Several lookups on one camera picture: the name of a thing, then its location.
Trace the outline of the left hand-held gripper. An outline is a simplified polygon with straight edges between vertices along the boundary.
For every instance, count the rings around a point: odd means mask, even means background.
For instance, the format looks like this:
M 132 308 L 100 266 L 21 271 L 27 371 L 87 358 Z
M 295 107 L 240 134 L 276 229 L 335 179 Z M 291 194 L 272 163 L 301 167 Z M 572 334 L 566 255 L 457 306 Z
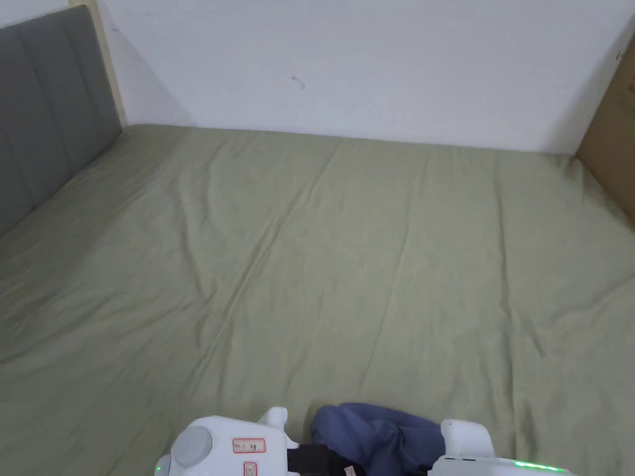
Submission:
M 194 420 L 154 466 L 155 475 L 366 475 L 358 462 L 326 445 L 318 456 L 285 432 L 286 407 L 271 407 L 257 421 L 218 415 Z

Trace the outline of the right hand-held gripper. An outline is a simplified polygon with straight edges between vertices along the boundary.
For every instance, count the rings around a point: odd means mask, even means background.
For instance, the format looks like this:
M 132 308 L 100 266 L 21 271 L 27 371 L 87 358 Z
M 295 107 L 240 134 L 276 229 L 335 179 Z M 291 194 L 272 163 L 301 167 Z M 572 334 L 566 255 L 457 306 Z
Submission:
M 479 423 L 445 419 L 441 432 L 445 454 L 430 475 L 573 475 L 567 469 L 497 457 L 487 428 Z

